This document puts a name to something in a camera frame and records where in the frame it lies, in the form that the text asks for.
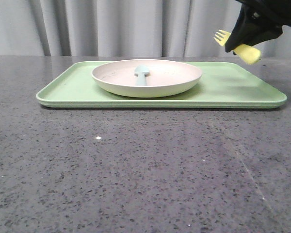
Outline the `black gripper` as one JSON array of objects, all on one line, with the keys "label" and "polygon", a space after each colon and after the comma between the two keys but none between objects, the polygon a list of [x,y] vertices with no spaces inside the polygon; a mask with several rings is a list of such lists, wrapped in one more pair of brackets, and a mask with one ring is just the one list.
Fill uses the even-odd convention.
[{"label": "black gripper", "polygon": [[282,27],[291,27],[291,0],[241,0],[235,27],[225,43],[225,52],[241,44],[254,46],[276,39]]}]

